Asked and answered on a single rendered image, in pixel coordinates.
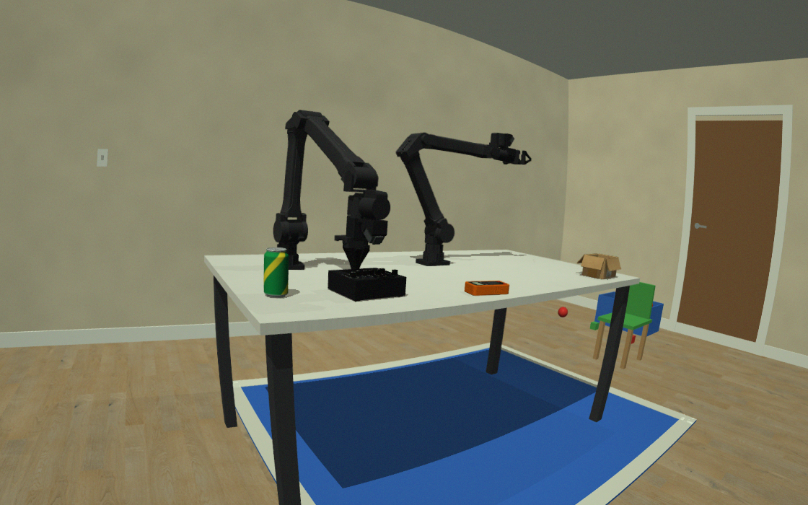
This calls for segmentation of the green and yellow drink can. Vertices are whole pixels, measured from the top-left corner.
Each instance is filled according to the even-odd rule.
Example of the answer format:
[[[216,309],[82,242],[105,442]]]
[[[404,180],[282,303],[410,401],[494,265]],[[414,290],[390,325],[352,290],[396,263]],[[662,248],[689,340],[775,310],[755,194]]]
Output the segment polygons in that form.
[[[271,298],[283,298],[289,294],[289,254],[286,248],[281,247],[269,247],[266,250],[264,294]]]

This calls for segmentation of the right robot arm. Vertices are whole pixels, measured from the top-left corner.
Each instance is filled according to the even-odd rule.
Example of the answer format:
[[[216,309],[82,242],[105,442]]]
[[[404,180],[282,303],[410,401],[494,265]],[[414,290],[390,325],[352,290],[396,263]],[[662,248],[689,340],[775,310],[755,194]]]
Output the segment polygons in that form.
[[[388,233],[388,221],[383,219],[390,213],[390,202],[386,192],[375,192],[378,191],[376,190],[376,187],[378,187],[376,170],[369,163],[356,156],[339,139],[337,134],[327,128],[329,122],[325,115],[322,115],[322,112],[307,110],[294,112],[289,121],[286,122],[285,129],[287,129],[287,134],[289,135],[289,150],[287,150],[286,158],[285,192],[281,213],[276,214],[274,240],[279,243],[278,247],[287,248],[289,270],[304,270],[304,264],[299,261],[299,255],[297,254],[297,245],[299,241],[305,241],[308,235],[306,214],[301,212],[300,207],[302,161],[304,161],[304,145],[307,134],[335,165],[341,180],[344,182],[343,191],[363,193],[355,193],[353,198],[348,197],[348,211],[346,214],[361,215],[361,218],[370,219],[346,218],[346,236],[366,237],[369,243],[379,245],[382,243],[383,237],[387,236]],[[289,220],[289,217],[300,218]],[[298,261],[301,265],[298,264]]]

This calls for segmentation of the black lighting desk fader panel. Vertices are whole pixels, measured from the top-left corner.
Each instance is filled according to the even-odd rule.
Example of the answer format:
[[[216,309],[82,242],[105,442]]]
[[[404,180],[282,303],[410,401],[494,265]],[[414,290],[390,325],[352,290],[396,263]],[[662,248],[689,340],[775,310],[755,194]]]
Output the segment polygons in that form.
[[[385,268],[329,270],[328,289],[352,301],[405,296],[405,276]]]

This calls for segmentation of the orange digital multimeter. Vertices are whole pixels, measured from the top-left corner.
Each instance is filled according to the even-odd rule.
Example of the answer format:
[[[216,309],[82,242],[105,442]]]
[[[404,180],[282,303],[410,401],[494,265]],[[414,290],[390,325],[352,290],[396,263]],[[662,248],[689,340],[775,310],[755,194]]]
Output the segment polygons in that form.
[[[465,292],[473,296],[509,294],[509,284],[504,281],[466,281]]]

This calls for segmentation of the brown cardboard box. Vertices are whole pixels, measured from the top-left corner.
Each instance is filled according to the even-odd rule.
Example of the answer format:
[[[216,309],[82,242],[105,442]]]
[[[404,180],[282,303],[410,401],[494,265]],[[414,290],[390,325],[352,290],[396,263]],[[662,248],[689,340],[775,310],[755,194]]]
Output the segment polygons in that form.
[[[585,268],[583,268],[583,276],[600,279],[616,277],[616,269],[621,269],[620,258],[598,253],[585,254],[576,264],[581,264],[582,268],[585,266]],[[602,268],[602,270],[600,270],[600,268]],[[607,268],[609,268],[610,272]]]

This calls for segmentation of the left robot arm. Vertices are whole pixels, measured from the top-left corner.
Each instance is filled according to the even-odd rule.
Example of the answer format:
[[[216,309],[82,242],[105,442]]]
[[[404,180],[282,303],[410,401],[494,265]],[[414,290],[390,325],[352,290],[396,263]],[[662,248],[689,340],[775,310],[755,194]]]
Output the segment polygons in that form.
[[[479,158],[493,158],[496,161],[506,161],[509,156],[516,157],[516,149],[508,148],[513,144],[513,134],[492,133],[490,143],[477,144],[472,141],[462,141],[453,138],[445,138],[428,133],[412,133],[405,138],[403,144],[396,151],[398,157],[403,161],[408,171],[409,177],[415,188],[416,195],[425,213],[425,251],[423,258],[416,259],[416,264],[425,266],[449,265],[448,260],[442,260],[442,243],[452,241],[455,230],[442,215],[436,202],[436,196],[432,191],[429,178],[420,161],[420,149],[436,149],[455,154],[473,155]],[[438,142],[438,143],[437,143]],[[436,145],[437,143],[437,145]],[[499,148],[500,147],[500,148]],[[476,156],[475,156],[476,155]],[[427,263],[428,262],[428,263]]]

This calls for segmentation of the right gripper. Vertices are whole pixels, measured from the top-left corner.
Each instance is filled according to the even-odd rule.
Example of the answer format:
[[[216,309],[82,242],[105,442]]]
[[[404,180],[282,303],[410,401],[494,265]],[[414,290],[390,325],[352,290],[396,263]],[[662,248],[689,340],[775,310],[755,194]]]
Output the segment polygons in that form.
[[[335,241],[343,240],[343,250],[348,258],[352,272],[358,271],[366,258],[370,245],[366,237],[347,237],[335,235]]]

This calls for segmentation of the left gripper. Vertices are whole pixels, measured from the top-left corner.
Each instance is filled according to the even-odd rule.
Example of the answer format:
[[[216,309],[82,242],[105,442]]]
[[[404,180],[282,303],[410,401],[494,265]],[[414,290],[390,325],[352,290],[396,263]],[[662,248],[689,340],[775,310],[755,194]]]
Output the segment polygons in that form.
[[[516,157],[509,156],[507,150],[506,153],[507,153],[506,158],[507,162],[503,161],[504,164],[527,164],[528,162],[530,162],[530,156],[527,154],[526,151],[522,151],[521,159],[519,158],[519,150],[516,150]],[[526,157],[529,158],[529,161],[525,161]]]

